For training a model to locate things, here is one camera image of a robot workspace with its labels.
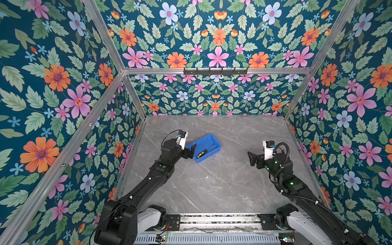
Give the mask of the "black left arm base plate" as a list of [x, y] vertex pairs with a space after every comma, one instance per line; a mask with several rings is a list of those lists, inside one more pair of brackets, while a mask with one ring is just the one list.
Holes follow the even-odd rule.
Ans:
[[181, 215], [179, 214], [166, 214], [162, 215], [157, 225], [146, 229], [146, 231], [179, 231], [181, 223]]

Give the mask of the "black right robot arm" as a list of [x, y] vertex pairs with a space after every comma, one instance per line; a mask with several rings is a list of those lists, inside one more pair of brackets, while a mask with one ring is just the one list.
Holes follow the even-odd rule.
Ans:
[[276, 210], [278, 228], [292, 228], [314, 245], [375, 245], [371, 237], [362, 237], [313, 194], [293, 172], [289, 154], [276, 153], [265, 160], [264, 154], [248, 152], [251, 166], [266, 169], [276, 190], [293, 204]]

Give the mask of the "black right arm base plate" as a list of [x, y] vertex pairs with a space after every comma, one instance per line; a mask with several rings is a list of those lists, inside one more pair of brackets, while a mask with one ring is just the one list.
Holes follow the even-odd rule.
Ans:
[[263, 230], [294, 231], [288, 224], [290, 214], [257, 214]]

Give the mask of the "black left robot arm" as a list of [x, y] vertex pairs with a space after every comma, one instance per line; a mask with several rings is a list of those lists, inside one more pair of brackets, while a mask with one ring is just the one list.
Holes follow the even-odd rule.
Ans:
[[185, 140], [179, 138], [165, 141], [161, 155], [146, 177], [122, 198], [110, 200], [104, 205], [94, 242], [98, 245], [132, 245], [137, 236], [146, 230], [163, 227], [164, 208], [152, 205], [143, 212], [139, 209], [168, 181], [181, 158], [194, 158], [196, 147], [186, 148]]

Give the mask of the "black yellow screwdriver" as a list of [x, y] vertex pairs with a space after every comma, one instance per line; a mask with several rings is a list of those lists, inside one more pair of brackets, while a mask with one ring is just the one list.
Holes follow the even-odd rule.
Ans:
[[205, 155], [208, 153], [208, 151], [209, 151], [213, 146], [214, 146], [214, 144], [212, 144], [210, 147], [208, 147], [207, 149], [205, 149], [204, 151], [202, 151], [202, 152], [197, 156], [197, 158], [200, 159], [201, 157], [205, 156]]

